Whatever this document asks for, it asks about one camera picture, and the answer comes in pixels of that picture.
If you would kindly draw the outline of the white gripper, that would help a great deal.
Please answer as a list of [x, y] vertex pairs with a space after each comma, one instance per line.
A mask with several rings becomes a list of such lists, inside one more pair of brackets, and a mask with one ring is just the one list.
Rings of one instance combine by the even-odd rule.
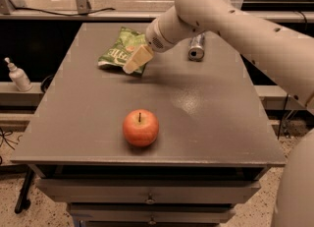
[[163, 53], [174, 47], [174, 44], [169, 42], [160, 31], [158, 19], [148, 25], [145, 31], [145, 40], [149, 46], [145, 44], [136, 47], [124, 65], [123, 70], [127, 74], [133, 73], [150, 61], [154, 56], [154, 52]]

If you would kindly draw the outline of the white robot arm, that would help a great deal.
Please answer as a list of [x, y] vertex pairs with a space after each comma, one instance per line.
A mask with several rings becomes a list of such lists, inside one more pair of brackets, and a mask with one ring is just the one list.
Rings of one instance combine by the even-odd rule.
[[[175, 0], [146, 29], [148, 46], [124, 66], [128, 74], [180, 41], [205, 31], [218, 34], [307, 111], [314, 114], [314, 38], [260, 19], [230, 0]], [[314, 227], [314, 130], [289, 153], [271, 227]]]

